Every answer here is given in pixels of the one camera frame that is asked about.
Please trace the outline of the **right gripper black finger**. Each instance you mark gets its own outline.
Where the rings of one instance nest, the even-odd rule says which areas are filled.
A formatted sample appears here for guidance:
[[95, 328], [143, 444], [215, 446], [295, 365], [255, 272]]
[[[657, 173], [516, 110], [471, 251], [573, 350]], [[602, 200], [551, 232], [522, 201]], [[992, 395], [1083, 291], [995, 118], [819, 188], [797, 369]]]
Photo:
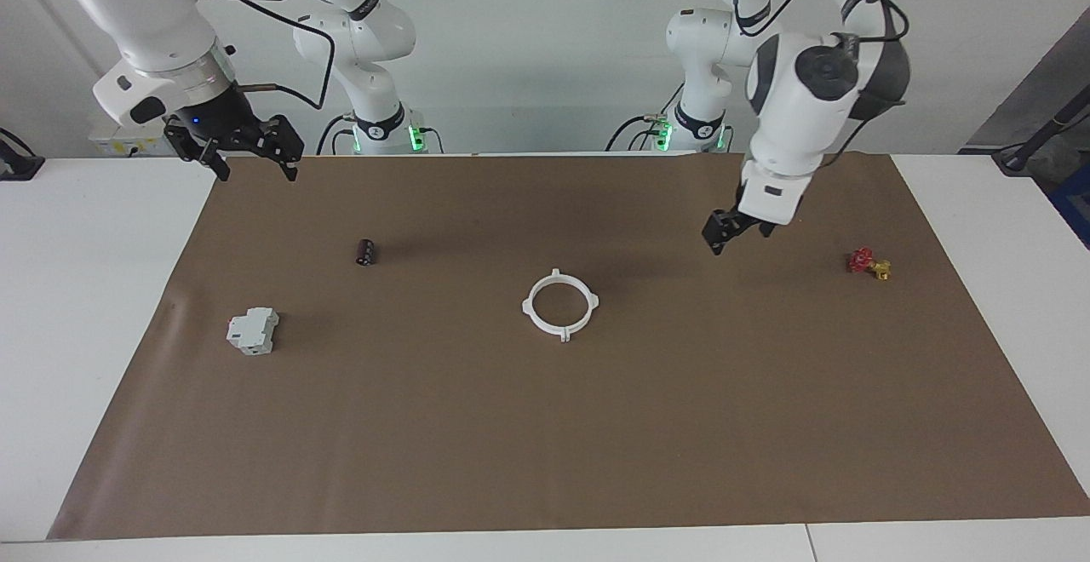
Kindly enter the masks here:
[[303, 139], [288, 117], [275, 115], [258, 123], [257, 156], [276, 163], [289, 182], [296, 181], [296, 163], [304, 151]]
[[195, 162], [210, 169], [218, 181], [228, 181], [231, 170], [218, 150], [217, 140], [199, 143], [187, 129], [166, 129], [166, 140], [183, 162]]

